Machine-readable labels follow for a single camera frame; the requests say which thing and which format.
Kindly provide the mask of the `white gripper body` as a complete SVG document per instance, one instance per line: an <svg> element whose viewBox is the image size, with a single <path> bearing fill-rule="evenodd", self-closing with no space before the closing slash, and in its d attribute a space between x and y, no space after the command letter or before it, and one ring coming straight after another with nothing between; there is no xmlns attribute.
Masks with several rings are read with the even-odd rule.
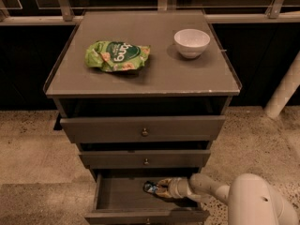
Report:
<svg viewBox="0 0 300 225"><path fill-rule="evenodd" d="M187 198L191 194L188 180L186 178L172 178L168 185L168 191L172 198Z"/></svg>

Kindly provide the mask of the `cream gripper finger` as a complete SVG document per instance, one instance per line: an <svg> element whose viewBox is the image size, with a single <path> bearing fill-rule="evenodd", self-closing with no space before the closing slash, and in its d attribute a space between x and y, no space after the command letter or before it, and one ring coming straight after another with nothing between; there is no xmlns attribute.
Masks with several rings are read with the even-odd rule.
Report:
<svg viewBox="0 0 300 225"><path fill-rule="evenodd" d="M159 188L155 191L155 194L160 198L170 199L172 197L171 193L166 188Z"/></svg>
<svg viewBox="0 0 300 225"><path fill-rule="evenodd" d="M170 183L171 183L172 179L171 178L164 178L162 180L159 180L157 182L157 184L160 186L160 187L167 187Z"/></svg>

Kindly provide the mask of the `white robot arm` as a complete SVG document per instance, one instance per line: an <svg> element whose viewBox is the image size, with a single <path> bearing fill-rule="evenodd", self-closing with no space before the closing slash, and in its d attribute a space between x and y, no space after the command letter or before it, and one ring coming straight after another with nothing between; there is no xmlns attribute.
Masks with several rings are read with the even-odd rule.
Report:
<svg viewBox="0 0 300 225"><path fill-rule="evenodd" d="M176 193L200 192L228 206L228 225L299 225L299 155L287 127L259 107L231 107L202 172Z"/></svg>

